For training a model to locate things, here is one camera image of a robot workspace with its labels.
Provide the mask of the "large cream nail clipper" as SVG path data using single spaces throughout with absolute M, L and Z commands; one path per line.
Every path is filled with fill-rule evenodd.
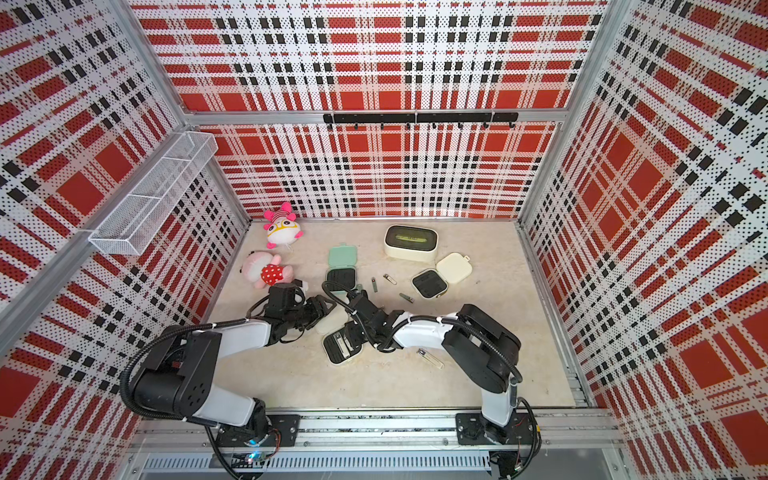
M 334 339 L 334 345 L 336 350 L 338 351 L 338 356 L 341 360 L 344 360 L 348 357 L 348 350 L 346 348 L 346 344 L 344 342 L 344 339 L 339 337 Z

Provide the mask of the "cream case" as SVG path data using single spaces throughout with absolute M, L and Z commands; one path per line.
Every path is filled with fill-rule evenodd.
M 315 330 L 322 336 L 323 349 L 333 365 L 347 362 L 363 350 L 364 338 L 347 311 L 340 306 L 321 319 Z
M 470 258 L 458 252 L 448 254 L 434 268 L 416 274 L 411 284 L 424 299 L 444 295 L 451 286 L 466 280 L 473 272 Z

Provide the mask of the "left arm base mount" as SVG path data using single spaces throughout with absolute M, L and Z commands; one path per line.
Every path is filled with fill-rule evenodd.
M 292 447 L 296 443 L 300 420 L 298 414 L 261 415 L 250 425 L 222 427 L 215 444 L 223 448 Z

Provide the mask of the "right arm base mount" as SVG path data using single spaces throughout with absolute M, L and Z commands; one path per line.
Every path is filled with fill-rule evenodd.
M 509 422 L 498 426 L 485 419 L 480 413 L 459 413 L 455 415 L 457 440 L 460 445 L 528 445 L 538 434 L 528 414 L 515 412 Z

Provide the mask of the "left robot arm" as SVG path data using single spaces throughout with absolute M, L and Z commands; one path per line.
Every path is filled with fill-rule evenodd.
M 119 378 L 121 399 L 145 418 L 235 428 L 261 438 L 270 430 L 264 402 L 216 385 L 217 363 L 284 343 L 289 331 L 314 328 L 334 308 L 293 282 L 270 287 L 239 319 L 168 327 L 128 361 Z

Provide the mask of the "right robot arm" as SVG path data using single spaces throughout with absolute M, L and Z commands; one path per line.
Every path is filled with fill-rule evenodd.
M 486 422 L 505 427 L 517 405 L 521 341 L 483 310 L 465 304 L 446 315 L 387 312 L 363 290 L 352 291 L 340 306 L 349 314 L 362 339 L 381 353 L 408 348 L 446 352 L 481 390 Z

